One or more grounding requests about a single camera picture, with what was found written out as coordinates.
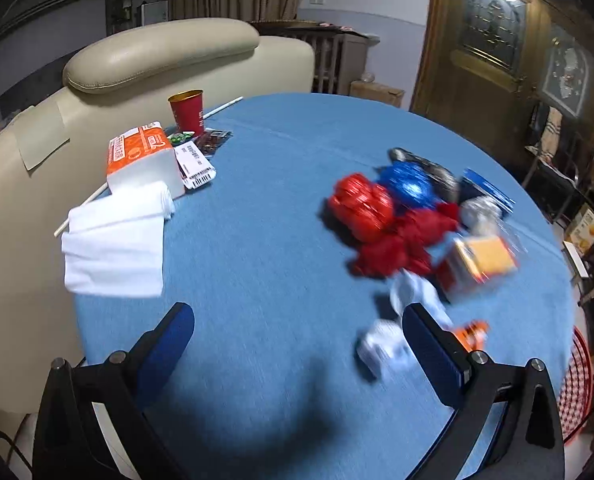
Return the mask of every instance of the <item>beige leather sofa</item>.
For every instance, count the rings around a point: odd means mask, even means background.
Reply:
[[[64,88],[0,132],[0,410],[35,412],[55,356],[81,358],[72,298],[53,231],[104,182],[109,139],[140,124],[173,124],[167,98],[204,90],[206,110],[240,95],[309,92],[308,44],[259,37],[224,19],[158,23],[86,47]],[[27,171],[18,139],[68,142]]]

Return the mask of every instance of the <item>door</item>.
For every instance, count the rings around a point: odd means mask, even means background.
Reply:
[[[594,147],[594,22],[577,0],[431,0],[412,111],[523,170],[538,100]]]
[[[536,85],[539,2],[449,0],[448,8],[424,115],[508,163],[507,139],[525,129]]]

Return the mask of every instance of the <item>dark red cloth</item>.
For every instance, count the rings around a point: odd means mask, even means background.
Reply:
[[[395,218],[388,191],[361,173],[340,180],[334,195],[328,199],[328,206],[360,242],[377,240]]]
[[[395,218],[386,234],[359,249],[353,272],[381,278],[403,267],[420,276],[430,274],[426,247],[439,243],[447,231],[457,230],[458,212],[452,204],[440,204],[436,211],[409,209]]]

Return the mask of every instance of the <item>round table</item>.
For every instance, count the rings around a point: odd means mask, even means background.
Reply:
[[[146,412],[189,476],[401,480],[445,426],[452,410],[418,365],[389,383],[366,376],[355,344],[388,314],[390,283],[350,275],[355,252],[319,216],[338,179],[374,179],[394,146],[455,175],[472,168],[515,200],[520,271],[446,310],[456,324],[489,322],[496,362],[541,358],[558,392],[573,327],[568,269],[537,206],[488,155],[417,115],[327,94],[248,98],[208,125],[234,135],[213,158],[216,179],[177,200],[165,224],[162,297],[76,298],[90,364],[130,349],[176,301],[193,307],[195,334]],[[482,460],[493,419],[462,475]]]

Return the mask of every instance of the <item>metal bolt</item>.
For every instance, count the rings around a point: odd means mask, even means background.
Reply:
[[[116,352],[110,354],[108,360],[114,365],[122,364],[126,360],[126,352],[123,350],[117,350]]]
[[[470,357],[478,365],[485,365],[488,362],[488,354],[481,350],[475,350],[470,354]]]
[[[56,357],[55,359],[53,359],[53,362],[51,363],[51,368],[53,370],[59,370],[65,364],[66,361],[64,361],[63,357]]]
[[[530,360],[530,366],[532,366],[538,372],[542,372],[546,369],[546,365],[543,363],[543,361],[541,359],[537,359],[536,357]]]

